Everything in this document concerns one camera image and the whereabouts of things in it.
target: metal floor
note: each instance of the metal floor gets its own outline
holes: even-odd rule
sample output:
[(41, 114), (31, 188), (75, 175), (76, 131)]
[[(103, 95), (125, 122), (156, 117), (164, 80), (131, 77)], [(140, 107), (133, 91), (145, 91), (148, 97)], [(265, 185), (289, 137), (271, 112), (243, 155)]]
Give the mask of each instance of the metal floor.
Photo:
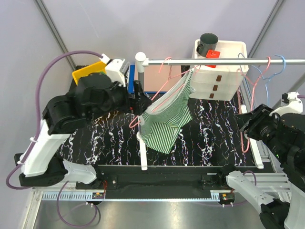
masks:
[[(237, 196), (236, 203), (243, 199)], [(79, 201), (61, 201), (61, 214), (65, 215)], [(103, 202), (98, 208), (101, 219), (91, 229), (264, 229), (255, 209), (246, 203), (242, 206), (203, 206), (195, 202)], [(94, 209), (83, 206), (64, 217), (69, 223), (82, 225), (89, 222)], [(35, 229), (69, 229), (59, 220), (55, 201), (42, 201)]]

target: black marbled table surface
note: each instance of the black marbled table surface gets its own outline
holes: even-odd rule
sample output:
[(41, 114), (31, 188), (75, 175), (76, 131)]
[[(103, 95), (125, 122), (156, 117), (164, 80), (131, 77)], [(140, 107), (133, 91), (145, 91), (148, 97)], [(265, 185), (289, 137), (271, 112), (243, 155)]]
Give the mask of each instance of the black marbled table surface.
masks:
[[(193, 120), (183, 126), (170, 154), (148, 148), (149, 166), (254, 166), (251, 149), (241, 151), (234, 120), (236, 95), (229, 102), (190, 98), (188, 106)], [(57, 153), (79, 164), (141, 165), (138, 128), (129, 128), (133, 118), (132, 114), (109, 113), (76, 130)]]

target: cable tie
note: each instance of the cable tie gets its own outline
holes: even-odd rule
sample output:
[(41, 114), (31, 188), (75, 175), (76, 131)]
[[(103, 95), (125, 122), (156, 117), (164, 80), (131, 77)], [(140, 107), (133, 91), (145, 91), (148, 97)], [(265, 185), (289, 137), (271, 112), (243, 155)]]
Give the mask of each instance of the cable tie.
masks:
[(30, 137), (30, 141), (31, 141), (31, 142), (35, 142), (35, 143), (38, 142), (38, 140), (34, 140), (33, 137)]

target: white wall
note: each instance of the white wall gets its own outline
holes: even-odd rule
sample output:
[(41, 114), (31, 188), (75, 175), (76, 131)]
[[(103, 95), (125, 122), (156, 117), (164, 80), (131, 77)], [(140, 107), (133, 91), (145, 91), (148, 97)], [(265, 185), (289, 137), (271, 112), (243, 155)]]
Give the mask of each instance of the white wall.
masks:
[[(287, 59), (305, 59), (305, 14), (303, 9), (305, 9), (305, 1), (303, 0), (285, 1), (254, 58), (266, 56), (276, 58), (274, 54), (279, 54)], [(270, 76), (281, 69), (282, 66), (271, 66), (265, 76)], [(288, 65), (281, 75), (275, 76), (268, 86), (269, 106), (272, 107), (281, 99), (282, 94), (287, 92), (304, 73), (305, 65)], [(250, 78), (255, 81), (258, 76), (257, 71), (251, 69)], [(257, 105), (266, 104), (265, 82), (260, 81), (256, 87), (255, 101)], [(305, 94), (305, 85), (300, 88), (299, 93)]]
[[(13, 156), (22, 153), (35, 134), (34, 90), (43, 68), (60, 49), (31, 0), (0, 1), (0, 228), (18, 229), (29, 191), (6, 187), (5, 178), (14, 168)], [(47, 75), (41, 108), (55, 95), (67, 92), (71, 69), (65, 60)], [(18, 185), (18, 175), (12, 184)]]
[[(248, 50), (276, 0), (44, 0), (69, 51), (134, 60), (190, 58), (202, 33), (244, 41)], [(74, 58), (77, 64), (94, 59)]]

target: green striped shirt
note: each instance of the green striped shirt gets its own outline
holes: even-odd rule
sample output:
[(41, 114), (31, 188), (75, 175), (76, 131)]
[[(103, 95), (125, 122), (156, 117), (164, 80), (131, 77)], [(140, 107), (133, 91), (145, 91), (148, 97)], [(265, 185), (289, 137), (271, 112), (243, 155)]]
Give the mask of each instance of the green striped shirt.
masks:
[(191, 89), (192, 74), (192, 70), (186, 73), (174, 87), (149, 106), (139, 117), (140, 134), (149, 148), (165, 154), (170, 153), (181, 127), (191, 121), (192, 116), (187, 102), (190, 93), (193, 92)]

